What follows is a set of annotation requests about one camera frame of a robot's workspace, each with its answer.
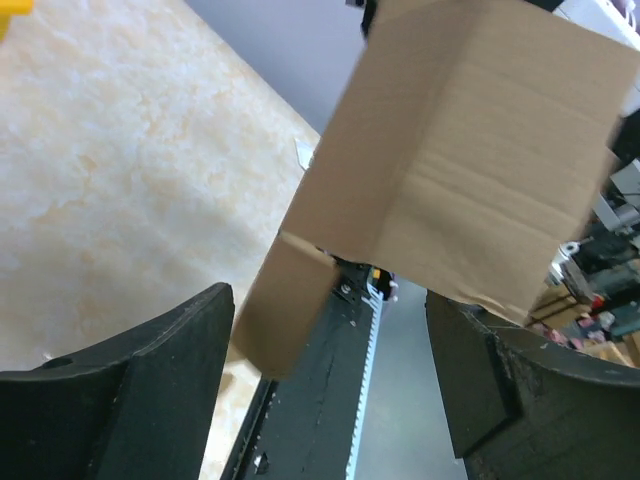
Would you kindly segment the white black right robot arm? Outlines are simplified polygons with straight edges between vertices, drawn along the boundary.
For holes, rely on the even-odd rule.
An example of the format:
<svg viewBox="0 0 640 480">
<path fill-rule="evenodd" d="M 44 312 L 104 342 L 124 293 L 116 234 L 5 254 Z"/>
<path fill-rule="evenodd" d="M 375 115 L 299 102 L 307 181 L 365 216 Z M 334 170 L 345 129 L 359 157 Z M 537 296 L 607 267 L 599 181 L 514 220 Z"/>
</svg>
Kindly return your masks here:
<svg viewBox="0 0 640 480">
<path fill-rule="evenodd" d="M 530 4 L 639 49 L 639 0 L 532 0 Z"/>
</svg>

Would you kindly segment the clear plastic scrap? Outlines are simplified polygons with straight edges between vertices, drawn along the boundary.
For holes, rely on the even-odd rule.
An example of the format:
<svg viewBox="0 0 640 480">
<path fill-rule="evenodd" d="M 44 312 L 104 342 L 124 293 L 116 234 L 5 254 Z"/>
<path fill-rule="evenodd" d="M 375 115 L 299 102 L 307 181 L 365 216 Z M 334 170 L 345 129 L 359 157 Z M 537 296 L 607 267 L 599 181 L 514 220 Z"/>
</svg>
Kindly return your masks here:
<svg viewBox="0 0 640 480">
<path fill-rule="evenodd" d="M 306 171 L 313 161 L 315 148 L 298 139 L 295 139 L 294 143 L 298 164 L 304 171 Z"/>
</svg>

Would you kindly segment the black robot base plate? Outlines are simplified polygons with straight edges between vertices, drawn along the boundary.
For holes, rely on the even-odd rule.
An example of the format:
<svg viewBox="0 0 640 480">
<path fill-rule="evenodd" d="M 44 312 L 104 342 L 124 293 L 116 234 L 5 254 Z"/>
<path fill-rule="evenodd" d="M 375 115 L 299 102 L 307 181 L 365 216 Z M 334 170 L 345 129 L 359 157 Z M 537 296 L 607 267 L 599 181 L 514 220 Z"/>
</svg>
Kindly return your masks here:
<svg viewBox="0 0 640 480">
<path fill-rule="evenodd" d="M 294 372 L 260 380 L 224 479 L 345 479 L 372 311 L 371 266 L 340 277 Z"/>
</svg>

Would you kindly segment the brown cardboard box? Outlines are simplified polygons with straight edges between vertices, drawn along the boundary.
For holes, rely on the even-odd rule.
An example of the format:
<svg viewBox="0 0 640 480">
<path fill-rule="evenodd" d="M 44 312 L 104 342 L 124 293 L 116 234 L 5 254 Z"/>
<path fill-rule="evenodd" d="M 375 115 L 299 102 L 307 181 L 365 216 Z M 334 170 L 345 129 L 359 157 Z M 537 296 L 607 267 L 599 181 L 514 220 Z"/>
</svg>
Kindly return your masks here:
<svg viewBox="0 0 640 480">
<path fill-rule="evenodd" d="M 584 225 L 635 47 L 526 1 L 384 1 L 232 341 L 287 375 L 337 280 L 370 264 L 523 324 Z"/>
</svg>

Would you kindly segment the yellow plastic fruit tray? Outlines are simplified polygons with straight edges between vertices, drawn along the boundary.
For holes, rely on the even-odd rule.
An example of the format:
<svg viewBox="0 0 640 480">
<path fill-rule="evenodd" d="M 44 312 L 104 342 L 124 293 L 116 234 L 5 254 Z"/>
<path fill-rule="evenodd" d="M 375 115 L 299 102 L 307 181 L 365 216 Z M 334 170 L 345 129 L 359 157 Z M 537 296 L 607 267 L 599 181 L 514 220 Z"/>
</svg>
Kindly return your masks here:
<svg viewBox="0 0 640 480">
<path fill-rule="evenodd" d="M 3 41 L 15 16 L 29 15 L 33 0 L 0 0 L 0 40 Z"/>
</svg>

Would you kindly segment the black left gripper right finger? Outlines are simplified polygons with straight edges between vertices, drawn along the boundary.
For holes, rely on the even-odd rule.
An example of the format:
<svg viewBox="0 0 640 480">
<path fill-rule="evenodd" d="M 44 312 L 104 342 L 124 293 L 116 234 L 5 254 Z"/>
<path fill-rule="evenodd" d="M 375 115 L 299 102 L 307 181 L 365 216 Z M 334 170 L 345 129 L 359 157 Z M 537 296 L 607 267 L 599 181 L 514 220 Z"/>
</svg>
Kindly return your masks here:
<svg viewBox="0 0 640 480">
<path fill-rule="evenodd" d="M 639 372 L 434 292 L 426 320 L 471 479 L 636 479 Z"/>
</svg>

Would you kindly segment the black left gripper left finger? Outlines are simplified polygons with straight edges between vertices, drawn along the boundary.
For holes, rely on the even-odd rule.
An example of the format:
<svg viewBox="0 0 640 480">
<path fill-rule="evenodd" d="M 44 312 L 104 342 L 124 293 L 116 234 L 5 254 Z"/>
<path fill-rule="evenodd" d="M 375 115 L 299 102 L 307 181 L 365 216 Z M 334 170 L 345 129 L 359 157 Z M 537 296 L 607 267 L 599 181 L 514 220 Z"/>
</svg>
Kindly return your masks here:
<svg viewBox="0 0 640 480">
<path fill-rule="evenodd" d="M 217 283 L 30 371 L 1 375 L 5 479 L 195 479 L 234 317 Z"/>
</svg>

